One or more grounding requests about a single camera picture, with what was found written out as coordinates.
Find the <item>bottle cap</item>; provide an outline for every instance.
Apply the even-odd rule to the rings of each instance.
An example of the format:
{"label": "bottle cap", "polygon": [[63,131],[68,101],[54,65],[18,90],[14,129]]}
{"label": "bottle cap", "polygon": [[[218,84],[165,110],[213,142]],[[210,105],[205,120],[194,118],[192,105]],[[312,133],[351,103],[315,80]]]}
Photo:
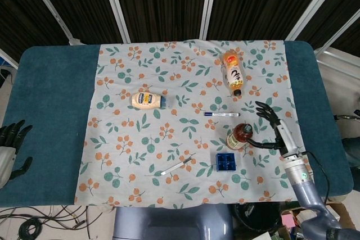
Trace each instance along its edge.
{"label": "bottle cap", "polygon": [[253,127],[250,125],[250,124],[245,124],[243,127],[242,127],[242,131],[244,133],[251,133],[253,132]]}
{"label": "bottle cap", "polygon": [[171,108],[170,100],[164,96],[161,96],[160,108]]}
{"label": "bottle cap", "polygon": [[234,90],[234,96],[241,96],[241,90],[240,89]]}

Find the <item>marker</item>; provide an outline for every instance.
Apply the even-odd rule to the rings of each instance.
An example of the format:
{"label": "marker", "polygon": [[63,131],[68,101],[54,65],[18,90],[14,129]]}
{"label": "marker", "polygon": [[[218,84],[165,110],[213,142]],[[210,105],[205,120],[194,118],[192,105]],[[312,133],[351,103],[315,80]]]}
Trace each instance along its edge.
{"label": "marker", "polygon": [[161,173],[161,175],[165,175],[165,174],[167,174],[167,173],[169,173],[169,172],[171,172],[171,171],[173,171],[173,170],[181,167],[182,165],[187,164],[187,163],[188,163],[189,161],[191,161],[191,160],[192,160],[192,158],[189,157],[188,159],[186,159],[186,160],[184,160],[184,161],[182,161],[182,162],[180,162],[180,163],[178,163],[178,164],[170,167],[169,169],[163,171],[163,172]]}
{"label": "marker", "polygon": [[240,116],[239,112],[204,112],[205,116]]}

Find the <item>floral tablecloth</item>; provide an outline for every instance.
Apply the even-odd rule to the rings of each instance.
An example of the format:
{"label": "floral tablecloth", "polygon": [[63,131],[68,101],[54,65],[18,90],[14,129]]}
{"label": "floral tablecloth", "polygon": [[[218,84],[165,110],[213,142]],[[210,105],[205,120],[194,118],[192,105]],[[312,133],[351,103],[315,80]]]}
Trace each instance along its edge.
{"label": "floral tablecloth", "polygon": [[[241,60],[241,97],[228,90],[220,61],[230,49]],[[295,199],[278,151],[234,152],[225,141],[239,123],[253,126],[254,140],[273,141],[269,123],[254,110],[262,101],[303,147],[283,41],[103,44],[95,76],[75,204],[179,209]],[[166,96],[172,108],[133,108],[131,95],[141,91]],[[205,117],[205,111],[241,116]],[[236,171],[216,171],[215,155],[223,152],[235,153]]]}

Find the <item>curtain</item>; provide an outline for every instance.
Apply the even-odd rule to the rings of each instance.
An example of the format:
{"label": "curtain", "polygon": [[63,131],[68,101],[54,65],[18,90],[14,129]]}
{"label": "curtain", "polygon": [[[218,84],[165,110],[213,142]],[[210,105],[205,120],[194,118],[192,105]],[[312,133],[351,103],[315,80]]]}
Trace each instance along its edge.
{"label": "curtain", "polygon": [[32,46],[68,43],[42,0],[0,0],[0,11],[0,48],[17,62]]}
{"label": "curtain", "polygon": [[120,0],[132,42],[199,38],[204,0]]}
{"label": "curtain", "polygon": [[360,57],[360,19],[356,20],[339,38],[332,47]]}
{"label": "curtain", "polygon": [[314,49],[325,44],[360,8],[360,0],[325,0],[297,39]]}
{"label": "curtain", "polygon": [[311,0],[214,0],[207,39],[285,39]]}
{"label": "curtain", "polygon": [[122,43],[109,0],[50,0],[74,38],[85,44]]}

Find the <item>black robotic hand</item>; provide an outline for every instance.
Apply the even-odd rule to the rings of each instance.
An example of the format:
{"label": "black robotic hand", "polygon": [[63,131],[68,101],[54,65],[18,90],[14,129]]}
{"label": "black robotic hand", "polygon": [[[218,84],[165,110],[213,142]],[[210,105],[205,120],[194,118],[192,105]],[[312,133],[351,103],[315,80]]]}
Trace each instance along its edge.
{"label": "black robotic hand", "polygon": [[265,148],[265,149],[283,149],[285,147],[284,141],[280,136],[280,133],[277,129],[277,126],[280,125],[280,119],[275,114],[274,110],[268,106],[266,103],[255,101],[256,105],[259,107],[256,108],[258,111],[256,114],[260,117],[265,118],[270,122],[271,127],[275,132],[275,142],[274,143],[259,143],[252,139],[247,139],[247,141],[258,148]]}
{"label": "black robotic hand", "polygon": [[3,126],[0,128],[0,182],[3,182],[0,183],[0,188],[3,187],[8,180],[25,174],[33,161],[32,157],[28,157],[21,168],[12,171],[10,177],[7,176],[7,174],[10,173],[9,171],[12,170],[16,155],[19,152],[26,134],[33,127],[31,125],[27,126],[19,132],[24,123],[25,120],[21,120],[17,124],[13,123],[9,126]]}

